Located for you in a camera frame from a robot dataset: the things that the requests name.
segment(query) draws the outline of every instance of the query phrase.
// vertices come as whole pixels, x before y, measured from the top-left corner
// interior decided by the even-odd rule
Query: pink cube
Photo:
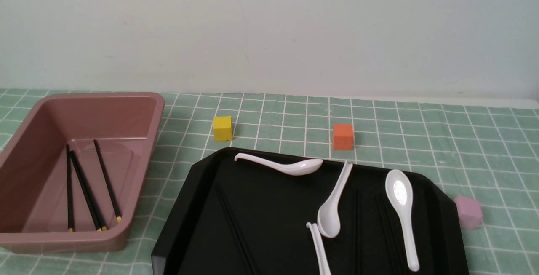
[[[479,201],[462,195],[458,195],[453,201],[456,204],[456,211],[459,213],[460,227],[475,229],[483,221]]]

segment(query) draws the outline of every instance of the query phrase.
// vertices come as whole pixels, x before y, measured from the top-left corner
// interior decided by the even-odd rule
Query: white wall
[[[0,0],[0,87],[539,99],[539,0]]]

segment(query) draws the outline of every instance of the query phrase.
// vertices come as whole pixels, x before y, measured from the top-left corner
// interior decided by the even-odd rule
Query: spoon handle
[[[412,219],[410,217],[405,218],[401,218],[400,222],[403,227],[406,260],[408,261],[408,268],[417,272],[419,271],[419,259],[417,258],[416,241],[414,239],[414,231],[412,230]]]
[[[257,157],[257,156],[253,156],[253,155],[250,155],[250,154],[237,153],[236,156],[234,157],[234,161],[237,161],[238,159],[249,160],[249,161],[252,161],[252,162],[262,164],[263,166],[268,166],[268,168],[272,168],[272,169],[277,170],[277,171],[283,171],[283,165],[282,164],[277,163],[277,162],[273,162],[273,161],[270,161],[270,160],[267,160],[267,159],[264,159],[264,158],[260,158],[260,157]]]
[[[348,177],[350,176],[350,172],[352,171],[352,166],[353,164],[344,162],[341,174],[339,175],[339,178],[335,183],[335,187],[333,187],[333,191],[331,191],[331,194],[328,197],[328,201],[331,200],[333,204],[339,204],[339,199],[341,198],[341,194],[346,185],[346,181],[348,181]]]
[[[308,222],[307,227],[312,235],[312,242],[314,243],[316,258],[318,259],[318,269],[320,270],[320,275],[331,275],[328,258],[326,257],[326,250],[324,249],[324,243],[322,242],[320,231],[318,231],[318,226],[316,223],[311,224]]]

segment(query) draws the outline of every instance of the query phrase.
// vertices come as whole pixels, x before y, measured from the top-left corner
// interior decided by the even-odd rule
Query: yellow cube
[[[215,141],[232,140],[231,116],[217,116],[213,118],[213,138]]]

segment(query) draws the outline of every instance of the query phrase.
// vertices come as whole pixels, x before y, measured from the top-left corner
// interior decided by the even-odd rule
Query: orange cube
[[[354,128],[352,125],[333,125],[333,149],[352,150],[354,148]]]

